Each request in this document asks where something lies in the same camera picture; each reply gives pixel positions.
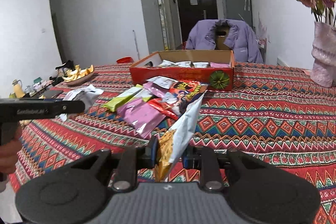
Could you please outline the person's left hand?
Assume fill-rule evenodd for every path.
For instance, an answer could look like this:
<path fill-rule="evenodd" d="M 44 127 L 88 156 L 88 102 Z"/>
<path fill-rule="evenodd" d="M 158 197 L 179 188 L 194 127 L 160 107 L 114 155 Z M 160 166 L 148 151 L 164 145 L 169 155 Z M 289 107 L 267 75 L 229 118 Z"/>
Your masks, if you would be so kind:
<path fill-rule="evenodd" d="M 20 137 L 22 128 L 19 122 L 4 123 L 1 128 L 1 173 L 12 174 L 18 161 L 18 152 L 22 148 Z"/>

